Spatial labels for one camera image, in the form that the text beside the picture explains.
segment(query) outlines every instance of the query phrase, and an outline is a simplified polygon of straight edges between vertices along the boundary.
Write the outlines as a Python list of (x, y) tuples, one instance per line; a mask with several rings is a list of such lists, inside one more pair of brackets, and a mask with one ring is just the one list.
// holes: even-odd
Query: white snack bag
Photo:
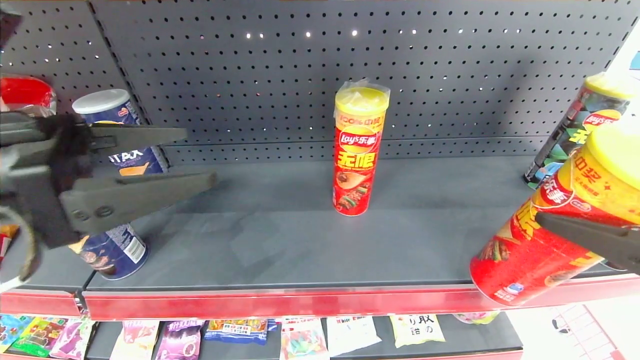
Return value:
[(396, 348), (422, 344), (427, 341), (445, 341), (438, 318), (434, 314), (392, 315)]
[(334, 316), (326, 319), (329, 355), (334, 357), (382, 341), (372, 316)]
[(280, 360), (330, 360), (320, 318), (284, 318)]

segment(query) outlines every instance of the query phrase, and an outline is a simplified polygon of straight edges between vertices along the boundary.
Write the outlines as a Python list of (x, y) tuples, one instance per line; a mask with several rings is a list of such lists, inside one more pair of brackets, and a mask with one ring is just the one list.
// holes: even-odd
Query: yellow lid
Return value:
[(584, 86), (604, 96), (631, 100), (640, 94), (640, 81), (626, 73), (606, 73), (591, 75), (584, 80)]
[(640, 122), (630, 118), (598, 126), (585, 146), (610, 173), (640, 190)]
[(389, 107), (389, 96), (374, 88), (346, 88), (335, 94), (335, 107), (352, 115), (377, 115)]

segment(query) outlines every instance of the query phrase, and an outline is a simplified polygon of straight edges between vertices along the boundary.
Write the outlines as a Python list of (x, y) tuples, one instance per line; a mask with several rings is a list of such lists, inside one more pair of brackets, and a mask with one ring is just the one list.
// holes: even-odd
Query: pegboard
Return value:
[(52, 85), (58, 113), (78, 97), (126, 88), (111, 51), (84, 1), (11, 1), (22, 24), (3, 49), (5, 74), (31, 75)]
[(93, 5), (154, 124), (188, 128), (180, 145), (234, 145), (330, 142), (335, 91), (363, 77), (392, 89), (386, 140), (545, 136), (640, 2)]
[[(546, 138), (541, 136), (387, 140), (380, 146), (380, 157), (392, 159), (533, 155), (540, 150), (545, 141)], [(168, 146), (165, 152), (171, 157), (174, 165), (264, 163), (330, 160), (333, 147), (333, 141), (242, 143)]]

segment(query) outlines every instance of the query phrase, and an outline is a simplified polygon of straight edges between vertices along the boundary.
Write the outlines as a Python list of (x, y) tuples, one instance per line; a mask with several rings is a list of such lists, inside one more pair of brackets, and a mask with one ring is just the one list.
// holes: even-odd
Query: blue chip can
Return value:
[(128, 224), (100, 235), (85, 236), (69, 248), (107, 280), (133, 274), (149, 257), (148, 246)]
[[(126, 90), (94, 92), (74, 101), (72, 107), (87, 124), (140, 125), (140, 118)], [(167, 162), (155, 146), (113, 154), (109, 160), (118, 167), (122, 176), (159, 174), (167, 170)]]

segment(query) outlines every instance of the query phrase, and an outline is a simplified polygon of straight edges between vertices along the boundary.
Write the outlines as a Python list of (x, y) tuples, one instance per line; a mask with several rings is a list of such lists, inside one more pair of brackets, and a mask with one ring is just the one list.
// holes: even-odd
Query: white lid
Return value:
[(85, 95), (74, 101), (71, 107), (78, 114), (94, 114), (110, 110), (129, 100), (129, 93), (123, 89), (110, 89)]

